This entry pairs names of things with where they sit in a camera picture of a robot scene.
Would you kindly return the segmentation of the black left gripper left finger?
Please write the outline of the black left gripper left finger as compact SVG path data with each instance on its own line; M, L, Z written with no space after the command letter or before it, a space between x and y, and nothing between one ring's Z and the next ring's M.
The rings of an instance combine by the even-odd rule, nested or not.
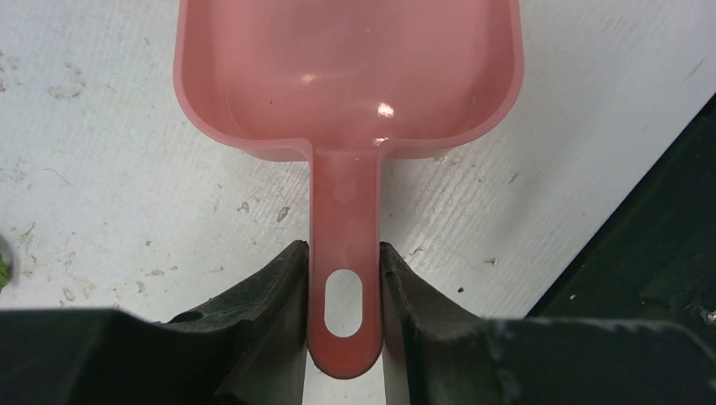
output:
M114 308L1 314L4 404L299 404L308 245L167 322Z

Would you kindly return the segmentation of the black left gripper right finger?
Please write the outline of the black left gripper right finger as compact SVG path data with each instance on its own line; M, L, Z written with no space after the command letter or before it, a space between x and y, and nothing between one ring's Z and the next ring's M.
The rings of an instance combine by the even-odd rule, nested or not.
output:
M715 354L663 321L480 318L380 245L389 404L712 404Z

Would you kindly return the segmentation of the pink plastic dustpan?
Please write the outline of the pink plastic dustpan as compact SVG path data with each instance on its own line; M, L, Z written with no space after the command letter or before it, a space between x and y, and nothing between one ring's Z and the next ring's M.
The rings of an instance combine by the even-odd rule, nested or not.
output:
M380 177L488 133L524 76L516 1L182 1L173 84L203 134L310 166L307 347L336 379L382 350Z

